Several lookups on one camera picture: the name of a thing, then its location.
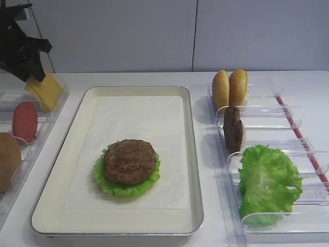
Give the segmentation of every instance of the white countertop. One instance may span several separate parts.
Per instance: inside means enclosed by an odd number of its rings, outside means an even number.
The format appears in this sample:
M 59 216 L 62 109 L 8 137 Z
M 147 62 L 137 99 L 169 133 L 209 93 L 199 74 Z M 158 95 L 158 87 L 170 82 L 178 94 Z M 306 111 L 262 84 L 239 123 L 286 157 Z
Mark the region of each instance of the white countertop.
M 7 246 L 229 246 L 223 221 L 221 202 L 224 191 L 217 189 L 214 170 L 218 166 L 215 140 L 209 135 L 207 126 L 211 119 L 207 103 L 207 89 L 215 72 L 208 73 L 96 73 L 60 74 L 68 86 L 70 96 L 41 151 L 24 187 L 21 190 L 3 229 L 0 231 L 0 245 Z M 305 109 L 305 117 L 300 127 L 304 137 L 308 137 L 313 147 L 329 150 L 327 130 L 329 109 L 329 72 L 249 72 L 250 76 L 281 76 L 284 79 L 283 101 Z M 22 90 L 24 84 L 12 75 L 1 74 L 2 89 Z M 48 238 L 36 234 L 30 226 L 30 214 L 36 197 L 43 185 L 46 174 L 59 149 L 77 106 L 84 92 L 93 86 L 113 85 L 180 85 L 190 91 L 194 121 L 199 176 L 203 194 L 204 223 L 190 238 L 109 238 L 109 237 L 55 237 Z M 280 246 L 327 246 L 327 243 L 290 243 Z M 252 246 L 277 246 L 277 244 L 253 244 Z

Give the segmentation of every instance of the yellow cheese slice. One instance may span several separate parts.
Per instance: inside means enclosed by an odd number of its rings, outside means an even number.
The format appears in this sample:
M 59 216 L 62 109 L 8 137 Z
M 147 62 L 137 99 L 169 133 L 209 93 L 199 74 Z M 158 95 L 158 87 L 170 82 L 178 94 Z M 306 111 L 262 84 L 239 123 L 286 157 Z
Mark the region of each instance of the yellow cheese slice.
M 35 96 L 43 111 L 50 112 L 54 108 L 63 88 L 48 71 L 44 71 L 46 74 L 45 79 L 39 82 L 31 75 L 26 81 L 25 90 Z

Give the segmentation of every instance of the plastic container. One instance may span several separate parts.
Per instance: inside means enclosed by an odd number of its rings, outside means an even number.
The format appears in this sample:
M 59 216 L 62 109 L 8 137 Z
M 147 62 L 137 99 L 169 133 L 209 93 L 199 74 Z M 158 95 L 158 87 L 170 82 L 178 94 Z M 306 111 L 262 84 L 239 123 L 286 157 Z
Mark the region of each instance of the plastic container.
M 234 232 L 235 239 L 230 246 L 248 246 L 253 240 L 259 243 L 274 243 L 282 237 L 301 241 L 298 234 L 329 233 L 329 152 L 314 150 L 307 138 L 299 131 L 304 116 L 301 107 L 289 107 L 281 99 L 281 88 L 276 90 L 270 77 L 249 77 L 249 95 L 240 109 L 244 125 L 245 140 L 240 152 L 230 154 L 225 148 L 223 131 L 224 115 L 214 107 L 211 88 L 208 89 L 208 103 L 213 125 L 209 130 L 217 136 L 220 169 L 215 169 L 219 188 L 225 188 L 227 207 L 224 208 L 228 232 Z M 302 181 L 303 193 L 295 202 L 292 213 L 254 213 L 241 218 L 239 207 L 242 196 L 239 191 L 240 162 L 245 148 L 261 144 L 282 150 L 297 166 Z M 251 222 L 276 217 L 270 226 L 254 226 Z
M 15 174 L 11 178 L 11 185 L 5 193 L 0 193 L 0 229 L 5 223 L 7 216 L 23 187 L 31 168 L 33 167 L 38 155 L 44 146 L 44 143 L 50 133 L 55 121 L 64 105 L 69 93 L 67 91 L 64 80 L 52 75 L 63 88 L 63 91 L 57 99 L 57 103 L 51 112 L 42 111 L 39 102 L 34 96 L 28 92 L 21 94 L 15 92 L 0 92 L 0 132 L 10 135 L 12 133 L 12 117 L 16 107 L 25 101 L 33 103 L 38 115 L 38 127 L 35 139 L 30 143 L 19 143 L 22 163 L 17 168 Z

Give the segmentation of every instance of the food tray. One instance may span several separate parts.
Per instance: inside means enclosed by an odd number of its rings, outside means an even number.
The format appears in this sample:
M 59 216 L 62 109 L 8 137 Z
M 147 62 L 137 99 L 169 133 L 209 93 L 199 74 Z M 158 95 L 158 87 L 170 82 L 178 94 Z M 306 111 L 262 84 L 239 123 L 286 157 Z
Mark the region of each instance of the food tray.
M 211 88 L 208 88 L 208 103 L 213 121 L 210 129 L 217 136 L 221 165 L 220 174 L 216 177 L 225 183 L 231 211 L 229 221 L 232 222 L 228 231 L 235 232 L 235 245 L 246 246 L 247 239 L 250 240 L 249 237 L 253 234 L 260 239 L 262 234 L 329 233 L 329 183 L 326 177 L 329 152 L 314 150 L 309 140 L 302 136 L 299 128 L 304 110 L 298 106 L 285 105 L 281 98 L 282 90 L 275 90 L 274 83 L 270 82 L 269 77 L 249 77 L 248 83 L 252 84 L 249 86 L 249 95 L 239 107 L 246 135 L 245 141 L 241 151 L 233 154 L 229 154 L 225 148 L 224 116 L 215 110 Z M 303 193 L 295 202 L 292 213 L 255 213 L 243 219 L 239 216 L 238 208 L 242 202 L 238 172 L 242 167 L 240 160 L 245 148 L 257 144 L 281 149 L 298 167 L 303 177 Z M 282 220 L 275 225 L 255 227 L 248 224 L 251 219 L 257 219 L 260 215 L 271 217 L 273 214 L 282 216 Z M 298 235 L 290 235 L 289 238 L 294 237 L 298 238 Z M 270 238 L 261 239 L 267 242 Z
M 138 198 L 104 194 L 93 166 L 107 145 L 143 139 L 160 179 Z M 32 215 L 40 234 L 189 236 L 203 222 L 189 91 L 176 86 L 89 89 Z
M 67 97 L 68 91 L 65 86 L 64 80 L 57 76 L 53 75 L 57 82 L 64 89 L 63 92 L 57 99 L 57 103 L 54 107 L 54 110 L 48 113 L 45 113 L 40 108 L 39 103 L 36 101 L 34 96 L 26 93 L 15 93 L 15 92 L 0 92 L 0 132 L 5 132 L 10 135 L 12 133 L 12 117 L 13 112 L 16 107 L 25 101 L 30 101 L 33 103 L 37 115 L 38 115 L 38 127 L 36 132 L 36 138 L 30 143 L 21 143 L 20 150 L 22 155 L 22 163 L 17 168 L 15 174 L 11 179 L 11 185 L 5 193 L 0 193 L 0 229 L 5 223 L 7 216 L 20 193 L 21 188 L 23 187 L 31 168 L 34 165 L 34 162 L 38 158 L 39 152 L 41 151 L 48 134 L 50 133 L 61 109 L 64 105 Z

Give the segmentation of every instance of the green lettuce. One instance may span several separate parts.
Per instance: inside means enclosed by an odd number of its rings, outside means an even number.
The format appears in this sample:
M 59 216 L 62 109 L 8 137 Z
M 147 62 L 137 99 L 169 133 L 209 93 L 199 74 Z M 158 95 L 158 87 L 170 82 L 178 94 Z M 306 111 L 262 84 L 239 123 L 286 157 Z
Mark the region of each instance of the green lettuce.
M 241 217 L 253 213 L 292 212 L 302 190 L 302 178 L 290 158 L 263 145 L 246 148 L 240 160 Z M 254 214 L 244 219 L 252 226 L 273 225 L 283 214 Z
M 103 154 L 98 158 L 96 165 L 94 166 L 94 180 L 101 187 L 102 191 L 109 195 L 123 196 L 123 197 L 137 197 L 145 193 L 150 187 L 152 187 L 160 179 L 160 159 L 156 153 L 157 164 L 151 176 L 149 176 L 144 182 L 136 185 L 121 185 L 109 180 L 103 170 L 104 156 L 107 149 L 104 149 Z

